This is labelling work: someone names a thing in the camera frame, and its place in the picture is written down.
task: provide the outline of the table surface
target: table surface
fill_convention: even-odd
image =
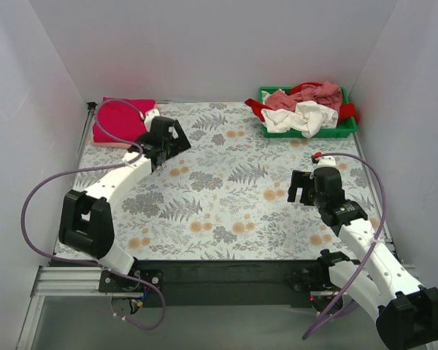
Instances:
[[[178,119],[192,145],[139,182],[112,208],[116,239],[139,259],[315,259],[320,250],[355,257],[313,207],[287,202],[292,170],[311,171],[317,151],[358,154],[347,139],[266,139],[243,103],[170,103],[161,115]],[[119,163],[124,149],[89,140],[80,167]],[[346,196],[375,227],[380,213],[365,170],[337,158]],[[78,174],[83,190],[105,172]],[[84,255],[57,243],[59,257]]]

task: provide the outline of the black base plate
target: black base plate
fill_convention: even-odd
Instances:
[[[162,291],[162,284],[164,280],[164,272],[162,270],[152,270],[152,269],[138,269],[139,278],[143,281],[153,283],[153,279],[156,278],[157,281],[154,284],[157,288]],[[102,271],[101,280],[99,281],[99,291],[101,293],[124,293],[124,292],[144,292],[143,284],[138,284],[135,281],[130,281],[128,279],[119,277],[110,273],[109,271]]]

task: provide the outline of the white wall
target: white wall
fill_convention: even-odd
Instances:
[[[438,0],[399,0],[351,97],[396,248],[438,287]]]
[[[20,207],[41,179],[74,166],[85,105],[28,1],[0,0],[0,349],[14,349],[36,256],[20,234]],[[51,252],[69,179],[38,195],[33,240]]]
[[[350,89],[396,0],[31,0],[86,101],[243,101],[263,85]]]

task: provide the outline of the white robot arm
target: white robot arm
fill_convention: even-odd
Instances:
[[[129,275],[136,261],[115,240],[111,207],[141,179],[169,158],[191,148],[177,120],[161,117],[157,109],[146,113],[147,133],[136,143],[143,156],[130,147],[123,157],[125,166],[111,170],[83,191],[69,191],[64,198],[58,239],[62,244],[95,258],[101,265]]]
[[[300,203],[315,206],[327,224],[358,260],[370,246],[373,252],[347,289],[375,321],[378,333],[389,349],[411,349],[438,340],[438,289],[426,288],[410,275],[381,239],[365,211],[345,199],[342,180],[331,156],[313,157],[312,173],[294,171],[288,201],[294,202],[301,190]],[[319,268],[326,284],[342,288],[354,275],[357,265],[341,252],[323,251]]]

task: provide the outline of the green basket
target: green basket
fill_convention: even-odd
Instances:
[[[266,91],[268,93],[273,93],[276,90],[281,89],[285,93],[288,93],[292,87],[279,87],[279,86],[263,86],[260,87],[259,93],[259,101],[263,103],[263,92]],[[341,87],[342,91],[342,103],[348,104],[349,97],[347,96],[347,91]],[[266,126],[262,126],[263,135],[267,138],[291,138],[291,139],[302,139],[304,138],[301,134],[301,131],[297,131],[295,129],[291,129],[286,131],[285,133],[268,133],[268,129]],[[344,120],[341,122],[337,128],[334,129],[325,129],[322,128],[320,131],[316,133],[312,138],[320,138],[320,139],[342,139],[348,137],[350,134],[355,133],[357,131],[357,124],[354,117]]]

